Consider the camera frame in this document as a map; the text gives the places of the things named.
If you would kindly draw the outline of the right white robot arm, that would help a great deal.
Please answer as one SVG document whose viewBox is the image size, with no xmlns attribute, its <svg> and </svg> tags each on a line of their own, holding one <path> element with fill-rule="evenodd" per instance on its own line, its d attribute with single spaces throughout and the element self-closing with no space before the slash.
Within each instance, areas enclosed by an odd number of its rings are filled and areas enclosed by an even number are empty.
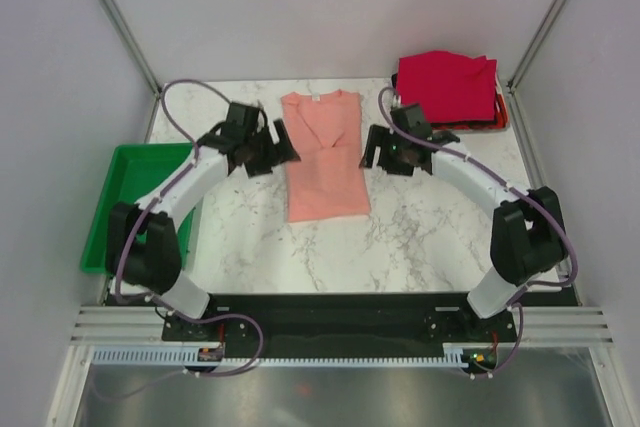
<svg viewBox="0 0 640 427">
<path fill-rule="evenodd" d="M 471 155 L 450 131 L 432 130 L 422 108 L 410 105 L 383 113 L 389 125 L 369 128 L 362 168 L 380 167 L 390 175 L 423 170 L 463 193 L 491 220 L 492 267 L 467 295 L 469 309 L 458 315 L 467 339 L 483 339 L 496 314 L 513 304 L 525 288 L 569 254 L 556 193 L 519 188 Z"/>
</svg>

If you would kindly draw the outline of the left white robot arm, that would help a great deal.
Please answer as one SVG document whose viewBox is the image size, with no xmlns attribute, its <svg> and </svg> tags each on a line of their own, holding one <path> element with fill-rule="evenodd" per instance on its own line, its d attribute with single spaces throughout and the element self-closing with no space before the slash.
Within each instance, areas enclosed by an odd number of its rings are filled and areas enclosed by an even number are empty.
<svg viewBox="0 0 640 427">
<path fill-rule="evenodd" d="M 157 187 L 133 203 L 118 202 L 109 214 L 105 266 L 120 303 L 150 298 L 185 316 L 185 329 L 208 340 L 219 316 L 210 295 L 185 273 L 178 230 L 205 195 L 237 168 L 252 177 L 300 160 L 281 118 L 268 122 L 258 106 L 232 102 L 226 118 L 199 139 L 191 153 Z"/>
</svg>

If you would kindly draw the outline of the pink t shirt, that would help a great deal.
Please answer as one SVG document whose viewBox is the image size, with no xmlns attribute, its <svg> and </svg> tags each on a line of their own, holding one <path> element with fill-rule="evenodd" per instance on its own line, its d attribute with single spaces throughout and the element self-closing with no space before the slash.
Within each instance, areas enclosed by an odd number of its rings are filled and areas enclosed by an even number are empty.
<svg viewBox="0 0 640 427">
<path fill-rule="evenodd" d="M 289 93 L 281 98 L 283 120 L 298 161 L 285 165 L 290 223 L 367 215 L 371 206 L 362 155 L 362 109 L 358 93 Z"/>
</svg>

